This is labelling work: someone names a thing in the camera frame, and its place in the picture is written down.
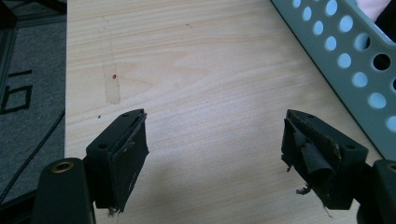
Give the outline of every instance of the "floor mat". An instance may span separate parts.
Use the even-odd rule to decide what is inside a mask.
[[[64,110],[66,21],[23,27],[0,111],[0,192]],[[12,187],[6,201],[36,189],[41,170],[64,157],[64,119]]]

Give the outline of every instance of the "metal tray with holes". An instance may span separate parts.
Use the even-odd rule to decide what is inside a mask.
[[[396,44],[355,0],[272,2],[379,152],[396,161]]]

